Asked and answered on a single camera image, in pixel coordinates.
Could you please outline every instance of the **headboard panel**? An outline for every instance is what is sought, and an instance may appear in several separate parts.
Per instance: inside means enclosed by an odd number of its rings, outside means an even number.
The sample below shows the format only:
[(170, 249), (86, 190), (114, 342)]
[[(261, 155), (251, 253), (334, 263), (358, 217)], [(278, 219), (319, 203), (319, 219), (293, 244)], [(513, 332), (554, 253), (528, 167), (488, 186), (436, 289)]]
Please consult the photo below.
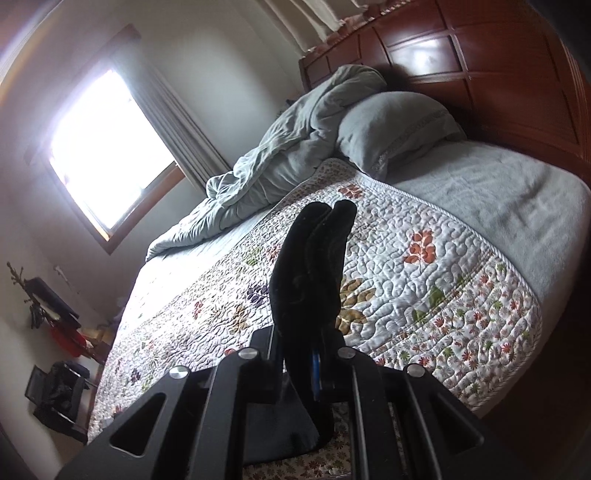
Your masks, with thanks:
[(304, 85), (315, 87), (347, 63), (380, 70), (392, 89), (440, 101), (474, 140), (591, 185), (591, 87), (522, 0), (411, 0), (300, 60)]

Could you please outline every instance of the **floral quilt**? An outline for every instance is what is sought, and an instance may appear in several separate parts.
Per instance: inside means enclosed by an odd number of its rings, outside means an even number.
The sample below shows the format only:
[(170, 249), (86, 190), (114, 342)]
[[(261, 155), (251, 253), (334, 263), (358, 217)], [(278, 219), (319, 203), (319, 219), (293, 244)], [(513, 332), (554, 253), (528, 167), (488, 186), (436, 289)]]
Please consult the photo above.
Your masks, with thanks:
[[(380, 365), (423, 365), (473, 410), (495, 395), (541, 333), (538, 300), (519, 272), (437, 206), (327, 160), (167, 307), (136, 328), (121, 329), (99, 385), (89, 437), (100, 432), (101, 420), (133, 403), (171, 367), (216, 365), (270, 324), (268, 282), (292, 221), (309, 202), (332, 205), (343, 198), (358, 208), (335, 320), (346, 343)], [(336, 434), (321, 451), (247, 467), (243, 478), (348, 472), (346, 416), (346, 407), (335, 407)]]

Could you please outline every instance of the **gray pillowcase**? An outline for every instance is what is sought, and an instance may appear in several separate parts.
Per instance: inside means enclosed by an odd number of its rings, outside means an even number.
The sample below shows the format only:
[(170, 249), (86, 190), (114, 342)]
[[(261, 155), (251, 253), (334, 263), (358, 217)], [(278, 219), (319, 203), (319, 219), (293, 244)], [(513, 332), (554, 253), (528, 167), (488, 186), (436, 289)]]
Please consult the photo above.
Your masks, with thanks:
[(383, 180), (388, 165), (418, 158), (442, 139), (466, 139), (442, 104), (421, 93), (384, 92), (347, 112), (337, 149), (362, 172)]

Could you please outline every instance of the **white curtain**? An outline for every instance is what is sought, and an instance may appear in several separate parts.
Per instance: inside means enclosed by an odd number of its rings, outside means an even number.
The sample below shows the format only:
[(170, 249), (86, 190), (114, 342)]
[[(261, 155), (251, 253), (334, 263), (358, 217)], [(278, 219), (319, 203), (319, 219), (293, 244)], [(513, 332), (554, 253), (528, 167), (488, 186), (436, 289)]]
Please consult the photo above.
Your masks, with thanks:
[(187, 106), (150, 65), (136, 43), (119, 48), (111, 55), (111, 60), (113, 69), (121, 75), (134, 100), (195, 188), (205, 191), (208, 179), (231, 170), (201, 132)]
[(256, 0), (283, 35), (303, 53), (321, 44), (343, 20), (384, 0)]

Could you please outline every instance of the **black mount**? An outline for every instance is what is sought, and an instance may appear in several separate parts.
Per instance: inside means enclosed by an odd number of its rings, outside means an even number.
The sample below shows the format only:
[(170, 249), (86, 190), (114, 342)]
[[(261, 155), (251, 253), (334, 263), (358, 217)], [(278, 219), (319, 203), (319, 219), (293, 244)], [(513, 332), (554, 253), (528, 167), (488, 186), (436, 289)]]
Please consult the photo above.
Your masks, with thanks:
[[(468, 480), (475, 472), (479, 480), (532, 478), (421, 365), (402, 371), (379, 367), (345, 346), (334, 329), (322, 331), (313, 356), (315, 400), (349, 402), (353, 479)], [(294, 447), (289, 440), (279, 447), (276, 441), (265, 444), (269, 435), (280, 435), (262, 431), (256, 422), (260, 412), (249, 409), (281, 404), (282, 365), (281, 341), (270, 326), (257, 330), (249, 347), (217, 367), (197, 372), (174, 367), (68, 463), (57, 480), (240, 479), (244, 464), (277, 459), (265, 457), (267, 447), (277, 455)], [(283, 408), (274, 418), (295, 417), (286, 422), (297, 425), (299, 413)], [(315, 441), (310, 439), (304, 449)]]

